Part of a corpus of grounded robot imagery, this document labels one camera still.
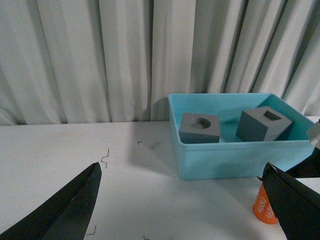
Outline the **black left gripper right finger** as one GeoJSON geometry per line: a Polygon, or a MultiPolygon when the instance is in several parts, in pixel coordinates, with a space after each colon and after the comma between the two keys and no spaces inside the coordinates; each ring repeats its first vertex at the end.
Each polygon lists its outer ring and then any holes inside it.
{"type": "Polygon", "coordinates": [[[320,194],[269,162],[261,181],[286,238],[318,240],[320,194]]]}

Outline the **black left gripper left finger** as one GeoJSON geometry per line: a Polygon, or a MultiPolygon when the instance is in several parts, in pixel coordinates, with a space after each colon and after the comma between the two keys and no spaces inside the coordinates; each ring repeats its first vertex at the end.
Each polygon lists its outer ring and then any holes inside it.
{"type": "Polygon", "coordinates": [[[91,164],[37,209],[0,234],[2,240],[83,240],[102,177],[91,164]]]}

